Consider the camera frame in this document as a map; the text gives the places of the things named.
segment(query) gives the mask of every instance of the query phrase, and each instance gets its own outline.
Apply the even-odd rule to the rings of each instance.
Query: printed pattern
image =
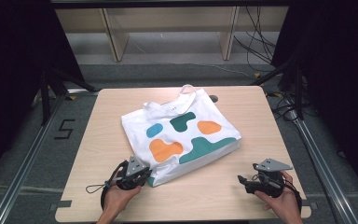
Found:
[[[188,129],[188,122],[195,118],[196,115],[193,112],[189,112],[178,118],[171,119],[170,124],[172,125],[173,129],[176,130],[178,133],[183,133]],[[218,133],[222,130],[222,126],[220,124],[211,120],[200,120],[197,122],[197,127],[203,134]],[[161,136],[163,136],[163,131],[163,125],[157,123],[147,129],[146,135],[148,138],[154,138],[160,133]],[[212,143],[203,136],[194,136],[194,138],[191,139],[191,151],[185,155],[182,155],[179,159],[179,163],[183,164],[189,161],[193,161],[235,141],[235,138],[230,137]],[[184,148],[181,143],[173,142],[167,144],[158,137],[152,140],[149,145],[149,149],[157,162],[164,162],[171,156],[181,155],[184,152]]]

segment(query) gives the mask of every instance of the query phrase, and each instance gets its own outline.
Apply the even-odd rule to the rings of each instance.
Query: black backdrop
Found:
[[[83,80],[52,8],[0,0],[0,157],[26,121],[46,67]]]
[[[358,1],[330,0],[327,6],[315,30],[321,35],[303,52],[301,65],[313,103],[358,175]],[[288,60],[314,9],[289,9],[275,66]]]

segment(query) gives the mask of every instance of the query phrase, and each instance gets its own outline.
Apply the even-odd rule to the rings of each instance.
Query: white tote bag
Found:
[[[204,89],[185,85],[177,99],[121,117],[134,155],[153,170],[147,182],[166,183],[240,147],[241,134]]]

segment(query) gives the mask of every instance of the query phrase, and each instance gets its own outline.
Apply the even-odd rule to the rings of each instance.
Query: teal blob pattern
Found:
[[[189,161],[193,161],[235,141],[237,141],[235,138],[225,138],[216,143],[211,143],[204,137],[193,138],[191,140],[191,143],[193,144],[193,150],[182,156],[179,159],[179,163],[183,164]]]
[[[152,138],[152,137],[156,136],[157,134],[161,133],[162,129],[163,129],[162,124],[157,123],[147,129],[146,135],[148,138]]]
[[[170,124],[173,128],[179,132],[185,132],[187,130],[187,122],[191,119],[195,119],[196,115],[193,112],[186,113],[180,117],[174,118],[170,120]]]
[[[150,186],[153,186],[154,179],[155,179],[154,177],[149,176],[149,177],[147,178],[147,183],[148,183]]]

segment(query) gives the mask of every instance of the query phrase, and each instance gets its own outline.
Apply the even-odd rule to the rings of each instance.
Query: wooden table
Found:
[[[197,221],[276,218],[237,175],[251,178],[253,163],[266,158],[292,165],[264,92],[259,87],[205,87],[216,95],[219,110],[241,132],[241,147],[190,174],[151,188],[147,184],[116,221]],[[132,155],[121,116],[142,108],[144,102],[165,103],[180,88],[111,89],[99,93],[76,160],[62,195],[70,207],[59,207],[59,222],[92,222],[102,212],[101,191],[88,194],[86,186],[102,184],[113,170]],[[288,172],[305,199],[296,170]],[[302,217],[310,208],[302,208]]]

